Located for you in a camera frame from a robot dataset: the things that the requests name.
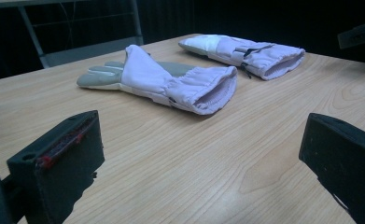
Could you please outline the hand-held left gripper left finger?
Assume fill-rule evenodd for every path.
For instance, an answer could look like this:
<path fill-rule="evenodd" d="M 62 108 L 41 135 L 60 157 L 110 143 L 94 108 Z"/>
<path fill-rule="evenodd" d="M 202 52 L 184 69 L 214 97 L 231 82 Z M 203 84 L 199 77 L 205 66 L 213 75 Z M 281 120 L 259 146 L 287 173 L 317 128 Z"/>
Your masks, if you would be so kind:
<path fill-rule="evenodd" d="M 12 219 L 63 224 L 104 161 L 98 112 L 65 119 L 7 160 Z"/>

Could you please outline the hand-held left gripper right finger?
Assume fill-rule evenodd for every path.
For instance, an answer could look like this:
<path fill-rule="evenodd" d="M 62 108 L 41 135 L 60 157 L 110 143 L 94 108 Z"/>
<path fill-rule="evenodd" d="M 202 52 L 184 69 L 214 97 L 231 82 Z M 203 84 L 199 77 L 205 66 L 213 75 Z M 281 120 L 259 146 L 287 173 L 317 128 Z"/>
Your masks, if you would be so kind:
<path fill-rule="evenodd" d="M 357 224 L 365 224 L 365 132 L 333 117 L 308 116 L 299 159 Z"/>

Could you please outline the lilac and white ski glove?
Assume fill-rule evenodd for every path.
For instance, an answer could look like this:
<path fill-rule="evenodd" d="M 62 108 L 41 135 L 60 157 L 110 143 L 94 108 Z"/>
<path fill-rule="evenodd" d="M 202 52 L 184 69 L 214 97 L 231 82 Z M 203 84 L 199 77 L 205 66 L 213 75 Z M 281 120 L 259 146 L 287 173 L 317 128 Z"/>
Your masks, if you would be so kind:
<path fill-rule="evenodd" d="M 305 54 L 301 48 L 227 35 L 197 35 L 181 40 L 178 45 L 209 59 L 243 67 L 248 74 L 263 80 L 275 79 L 294 70 Z"/>
<path fill-rule="evenodd" d="M 124 62 L 91 67 L 77 79 L 80 88 L 125 91 L 198 115 L 211 115 L 235 93 L 237 69 L 157 62 L 142 48 L 126 48 Z"/>

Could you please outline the white metal desk frame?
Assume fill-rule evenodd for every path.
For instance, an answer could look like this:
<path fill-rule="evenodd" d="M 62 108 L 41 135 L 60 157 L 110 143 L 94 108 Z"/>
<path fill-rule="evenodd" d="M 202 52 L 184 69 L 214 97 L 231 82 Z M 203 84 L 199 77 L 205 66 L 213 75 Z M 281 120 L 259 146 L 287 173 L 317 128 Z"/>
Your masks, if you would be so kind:
<path fill-rule="evenodd" d="M 72 47 L 71 49 L 59 50 L 52 53 L 46 53 L 42 45 L 40 44 L 40 40 L 37 37 L 35 28 L 39 27 L 39 24 L 33 24 L 29 19 L 29 15 L 27 14 L 26 8 L 32 6 L 43 6 L 43 5 L 57 5 L 60 6 L 63 10 L 65 16 L 68 16 L 66 13 L 64 3 L 73 3 L 83 2 L 89 0 L 0 0 L 0 7 L 16 7 L 24 21 L 25 27 L 28 30 L 28 33 L 32 39 L 32 42 L 35 46 L 35 50 L 37 52 L 37 56 L 44 68 L 57 66 L 60 64 L 76 62 L 79 60 L 84 60 L 90 57 L 96 57 L 102 54 L 111 53 L 114 51 L 118 51 L 124 49 L 126 46 L 130 44 L 142 45 L 143 37 L 141 31 L 141 23 L 139 20 L 139 12 L 136 0 L 127 0 L 131 10 L 126 12 L 127 16 L 130 16 L 133 20 L 133 31 L 134 35 L 122 39 L 116 39 L 108 42 L 97 43 L 93 45 L 86 45 L 83 47 Z"/>

